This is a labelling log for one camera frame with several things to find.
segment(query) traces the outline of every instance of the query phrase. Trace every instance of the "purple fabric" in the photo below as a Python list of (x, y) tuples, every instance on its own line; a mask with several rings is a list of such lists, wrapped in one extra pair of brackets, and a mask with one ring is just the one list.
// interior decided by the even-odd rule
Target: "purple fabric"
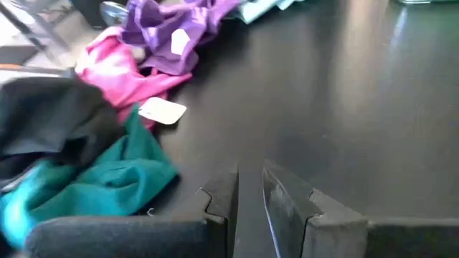
[[(147, 58), (140, 68), (155, 67), (170, 75), (182, 75), (198, 62), (195, 46), (212, 40), (220, 20), (239, 3), (240, 0), (187, 0), (183, 4), (162, 6), (154, 0), (130, 0), (121, 40), (146, 48)], [(177, 33), (177, 29), (186, 32), (188, 42), (183, 31)], [(173, 38), (173, 33), (180, 37)], [(184, 47), (178, 47), (177, 52), (171, 51), (172, 45), (174, 49), (177, 45)]]

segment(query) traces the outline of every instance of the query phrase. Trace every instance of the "white tag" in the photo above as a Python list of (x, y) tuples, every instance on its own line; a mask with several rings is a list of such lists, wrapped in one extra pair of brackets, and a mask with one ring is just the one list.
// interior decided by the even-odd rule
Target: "white tag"
[(176, 29), (172, 32), (171, 52), (173, 54), (182, 55), (184, 53), (186, 44), (191, 40), (184, 29)]
[(150, 97), (143, 104), (138, 114), (164, 125), (172, 125), (185, 113), (186, 107), (159, 97)]

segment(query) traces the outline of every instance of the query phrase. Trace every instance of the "light blue cloth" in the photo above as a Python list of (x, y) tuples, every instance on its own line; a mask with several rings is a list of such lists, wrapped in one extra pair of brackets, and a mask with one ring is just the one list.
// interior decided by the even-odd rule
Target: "light blue cloth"
[(38, 162), (18, 188), (0, 199), (1, 230), (22, 248), (41, 221), (60, 216), (127, 216), (148, 203), (177, 172), (138, 116), (138, 106), (118, 139), (85, 171)]
[(237, 7), (236, 16), (243, 20), (244, 23), (250, 24), (274, 6), (278, 6), (280, 10), (285, 10), (294, 1), (304, 0), (257, 0), (254, 2), (242, 1), (242, 3)]

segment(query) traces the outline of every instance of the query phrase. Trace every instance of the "green fabric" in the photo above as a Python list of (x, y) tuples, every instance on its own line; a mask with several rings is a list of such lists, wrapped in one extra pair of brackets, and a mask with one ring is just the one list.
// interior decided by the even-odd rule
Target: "green fabric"
[(176, 169), (141, 124), (135, 106), (125, 122), (127, 134), (75, 178), (72, 166), (50, 160), (35, 165), (18, 189), (1, 198), (1, 229), (22, 248), (41, 221), (58, 216), (127, 216), (149, 202)]

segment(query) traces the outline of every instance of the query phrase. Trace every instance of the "black cloth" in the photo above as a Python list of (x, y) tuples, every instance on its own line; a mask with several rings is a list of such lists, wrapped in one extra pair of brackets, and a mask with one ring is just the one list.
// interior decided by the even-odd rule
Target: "black cloth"
[(0, 89), (0, 187), (42, 156), (85, 167), (123, 135), (102, 92), (68, 78), (28, 77)]

